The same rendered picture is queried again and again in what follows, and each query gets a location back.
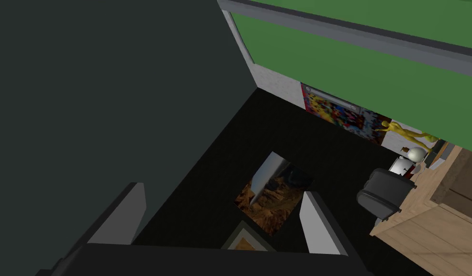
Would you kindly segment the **black office chair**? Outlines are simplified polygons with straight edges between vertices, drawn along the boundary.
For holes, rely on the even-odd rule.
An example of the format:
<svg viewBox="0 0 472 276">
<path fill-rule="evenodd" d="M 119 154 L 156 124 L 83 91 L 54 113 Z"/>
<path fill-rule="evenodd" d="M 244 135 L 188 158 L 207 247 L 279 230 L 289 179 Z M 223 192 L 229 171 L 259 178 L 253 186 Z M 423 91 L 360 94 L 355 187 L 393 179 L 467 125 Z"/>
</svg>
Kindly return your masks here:
<svg viewBox="0 0 472 276">
<path fill-rule="evenodd" d="M 416 188 L 417 185 L 412 180 L 378 168 L 357 193 L 357 202 L 377 219 L 385 221 L 402 211 L 401 204 L 409 192 Z"/>
</svg>

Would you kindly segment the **colourful wall poster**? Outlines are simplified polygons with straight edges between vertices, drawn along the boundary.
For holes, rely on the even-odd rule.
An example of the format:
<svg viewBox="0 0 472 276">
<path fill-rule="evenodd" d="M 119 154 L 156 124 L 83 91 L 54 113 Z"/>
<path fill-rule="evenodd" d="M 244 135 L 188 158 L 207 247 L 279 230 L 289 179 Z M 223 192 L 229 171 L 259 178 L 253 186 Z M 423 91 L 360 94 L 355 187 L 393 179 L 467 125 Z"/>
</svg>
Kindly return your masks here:
<svg viewBox="0 0 472 276">
<path fill-rule="evenodd" d="M 372 143 L 382 144 L 385 132 L 377 130 L 384 127 L 383 121 L 390 123 L 392 119 L 304 83 L 301 89 L 307 112 Z"/>
</svg>

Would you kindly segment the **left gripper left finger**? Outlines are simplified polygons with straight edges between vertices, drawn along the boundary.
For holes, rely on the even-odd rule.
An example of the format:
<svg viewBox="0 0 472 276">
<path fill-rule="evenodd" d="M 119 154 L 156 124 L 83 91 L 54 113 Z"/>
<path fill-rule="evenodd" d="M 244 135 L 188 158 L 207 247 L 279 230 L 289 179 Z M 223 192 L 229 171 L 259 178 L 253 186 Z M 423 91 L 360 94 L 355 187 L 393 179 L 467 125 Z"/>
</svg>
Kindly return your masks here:
<svg viewBox="0 0 472 276">
<path fill-rule="evenodd" d="M 145 185 L 129 183 L 76 241 L 74 250 L 87 243 L 131 244 L 145 211 Z"/>
</svg>

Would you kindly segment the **wooden desk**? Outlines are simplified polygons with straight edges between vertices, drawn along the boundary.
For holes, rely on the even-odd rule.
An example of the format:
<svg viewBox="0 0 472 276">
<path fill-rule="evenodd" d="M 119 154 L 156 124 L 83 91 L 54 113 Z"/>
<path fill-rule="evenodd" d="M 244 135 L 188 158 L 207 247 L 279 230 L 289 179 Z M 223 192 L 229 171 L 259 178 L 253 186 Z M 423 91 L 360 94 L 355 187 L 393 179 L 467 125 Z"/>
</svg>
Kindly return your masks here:
<svg viewBox="0 0 472 276">
<path fill-rule="evenodd" d="M 417 173 L 401 213 L 371 236 L 419 265 L 427 276 L 472 276 L 472 152 L 455 146 L 436 169 Z"/>
</svg>

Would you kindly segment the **brown landscape wall picture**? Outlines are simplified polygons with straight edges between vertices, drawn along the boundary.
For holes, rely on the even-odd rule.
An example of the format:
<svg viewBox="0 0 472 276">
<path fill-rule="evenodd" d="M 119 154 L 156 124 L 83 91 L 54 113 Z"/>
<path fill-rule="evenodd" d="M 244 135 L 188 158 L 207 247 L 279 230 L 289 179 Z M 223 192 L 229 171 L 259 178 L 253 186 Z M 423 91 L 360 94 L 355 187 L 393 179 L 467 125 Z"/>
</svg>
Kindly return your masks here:
<svg viewBox="0 0 472 276">
<path fill-rule="evenodd" d="M 311 175 L 271 152 L 234 204 L 266 234 L 274 236 L 313 181 Z"/>
</svg>

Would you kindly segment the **yellow figure statue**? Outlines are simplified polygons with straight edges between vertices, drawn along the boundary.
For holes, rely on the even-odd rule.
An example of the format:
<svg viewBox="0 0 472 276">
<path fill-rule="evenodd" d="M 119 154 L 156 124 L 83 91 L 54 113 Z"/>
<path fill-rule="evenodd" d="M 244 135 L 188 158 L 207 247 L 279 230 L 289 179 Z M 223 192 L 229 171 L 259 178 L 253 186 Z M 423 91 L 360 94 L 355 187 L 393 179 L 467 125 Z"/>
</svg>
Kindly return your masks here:
<svg viewBox="0 0 472 276">
<path fill-rule="evenodd" d="M 432 149 L 426 146 L 423 142 L 417 140 L 416 138 L 425 138 L 428 142 L 436 142 L 439 140 L 438 137 L 429 135 L 427 133 L 416 133 L 407 129 L 402 128 L 397 122 L 387 122 L 387 121 L 382 121 L 382 126 L 385 127 L 384 129 L 375 129 L 374 131 L 383 131 L 383 132 L 388 132 L 392 131 L 403 138 L 405 138 L 408 141 L 411 141 L 415 143 L 416 145 L 422 147 L 425 149 L 428 153 L 432 152 Z"/>
</svg>

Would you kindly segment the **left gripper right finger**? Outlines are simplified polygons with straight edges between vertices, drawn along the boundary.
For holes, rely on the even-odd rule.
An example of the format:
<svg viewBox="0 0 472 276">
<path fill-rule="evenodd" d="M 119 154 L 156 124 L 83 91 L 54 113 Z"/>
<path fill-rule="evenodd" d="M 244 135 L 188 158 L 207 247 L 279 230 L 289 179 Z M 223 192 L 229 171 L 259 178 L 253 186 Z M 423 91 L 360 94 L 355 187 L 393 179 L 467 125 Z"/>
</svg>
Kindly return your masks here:
<svg viewBox="0 0 472 276">
<path fill-rule="evenodd" d="M 336 222 L 317 192 L 304 192 L 299 218 L 309 253 L 348 256 Z"/>
</svg>

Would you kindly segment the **grey framed wall picture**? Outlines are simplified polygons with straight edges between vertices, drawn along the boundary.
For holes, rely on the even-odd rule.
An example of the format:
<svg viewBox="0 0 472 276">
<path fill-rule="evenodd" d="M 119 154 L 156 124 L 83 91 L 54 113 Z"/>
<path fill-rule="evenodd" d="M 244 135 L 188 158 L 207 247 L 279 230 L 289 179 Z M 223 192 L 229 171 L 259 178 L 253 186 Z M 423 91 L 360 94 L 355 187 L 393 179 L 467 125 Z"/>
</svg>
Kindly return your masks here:
<svg viewBox="0 0 472 276">
<path fill-rule="evenodd" d="M 221 249 L 275 252 L 275 249 L 244 221 L 237 225 Z"/>
</svg>

